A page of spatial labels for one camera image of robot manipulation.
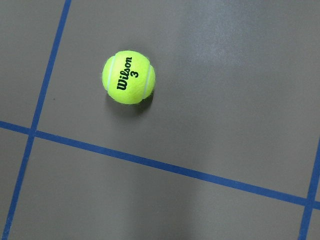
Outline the yellow Wilson tennis ball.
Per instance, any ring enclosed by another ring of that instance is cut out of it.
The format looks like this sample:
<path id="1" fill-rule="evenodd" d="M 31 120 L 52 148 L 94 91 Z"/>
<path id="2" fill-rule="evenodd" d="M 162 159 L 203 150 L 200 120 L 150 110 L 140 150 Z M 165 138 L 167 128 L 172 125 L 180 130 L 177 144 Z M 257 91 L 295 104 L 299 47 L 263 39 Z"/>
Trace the yellow Wilson tennis ball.
<path id="1" fill-rule="evenodd" d="M 136 51 L 124 50 L 105 62 L 101 81 L 113 100 L 120 104 L 134 105 L 153 93 L 156 74 L 146 56 Z"/>

